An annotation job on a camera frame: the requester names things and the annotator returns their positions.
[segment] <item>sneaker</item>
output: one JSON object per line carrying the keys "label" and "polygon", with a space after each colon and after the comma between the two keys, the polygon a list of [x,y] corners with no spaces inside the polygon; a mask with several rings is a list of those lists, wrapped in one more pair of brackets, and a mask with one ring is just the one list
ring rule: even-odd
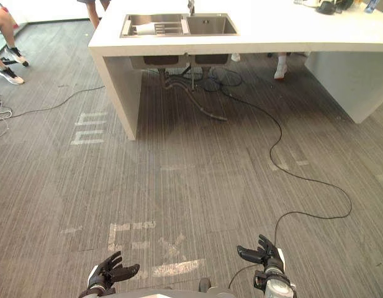
{"label": "sneaker", "polygon": [[287,67],[286,64],[278,64],[274,79],[284,79]]}
{"label": "sneaker", "polygon": [[24,80],[20,76],[17,76],[9,67],[7,67],[5,70],[0,70],[0,76],[3,76],[10,83],[15,85],[24,83]]}
{"label": "sneaker", "polygon": [[20,54],[19,50],[17,48],[9,48],[8,46],[5,47],[5,52],[10,55],[13,60],[15,60],[18,63],[26,62],[26,59]]}

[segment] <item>bottle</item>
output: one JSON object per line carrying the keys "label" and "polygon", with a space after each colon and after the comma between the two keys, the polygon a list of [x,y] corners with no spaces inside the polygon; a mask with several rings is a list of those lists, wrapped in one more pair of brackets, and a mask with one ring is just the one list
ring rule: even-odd
{"label": "bottle", "polygon": [[375,10],[379,1],[380,0],[370,0],[369,4],[365,8],[365,12],[367,12],[368,14],[371,14]]}

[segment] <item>double sink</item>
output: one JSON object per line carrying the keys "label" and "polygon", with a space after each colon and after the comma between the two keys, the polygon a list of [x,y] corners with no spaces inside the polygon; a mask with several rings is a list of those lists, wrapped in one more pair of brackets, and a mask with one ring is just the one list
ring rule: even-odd
{"label": "double sink", "polygon": [[[191,36],[231,36],[238,35],[228,14],[151,14],[126,15],[122,27],[122,38],[143,37],[191,37]],[[133,68],[168,68],[223,65],[230,54],[213,55],[165,55],[135,56],[131,58]]]}

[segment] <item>sock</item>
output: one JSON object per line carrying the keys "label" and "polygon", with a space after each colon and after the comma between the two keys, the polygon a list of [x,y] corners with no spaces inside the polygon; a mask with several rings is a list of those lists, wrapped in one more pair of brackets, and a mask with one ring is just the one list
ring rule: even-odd
{"label": "sock", "polygon": [[286,56],[278,56],[278,64],[286,64]]}
{"label": "sock", "polygon": [[6,68],[7,68],[6,66],[0,67],[0,70],[2,71],[2,70],[5,70]]}

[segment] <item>robotic arm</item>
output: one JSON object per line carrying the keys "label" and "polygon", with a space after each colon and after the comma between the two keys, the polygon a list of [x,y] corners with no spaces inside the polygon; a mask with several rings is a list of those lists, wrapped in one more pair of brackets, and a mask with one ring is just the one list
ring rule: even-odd
{"label": "robotic arm", "polygon": [[295,286],[284,271],[284,255],[265,236],[259,235],[260,246],[249,250],[237,246],[237,252],[244,260],[263,264],[264,271],[255,271],[253,285],[264,292],[265,298],[297,298]]}
{"label": "robotic arm", "polygon": [[123,267],[121,252],[117,251],[112,256],[96,265],[89,275],[88,288],[79,295],[79,298],[101,297],[115,293],[112,285],[118,281],[124,281],[134,277],[139,269],[139,264],[131,267]]}

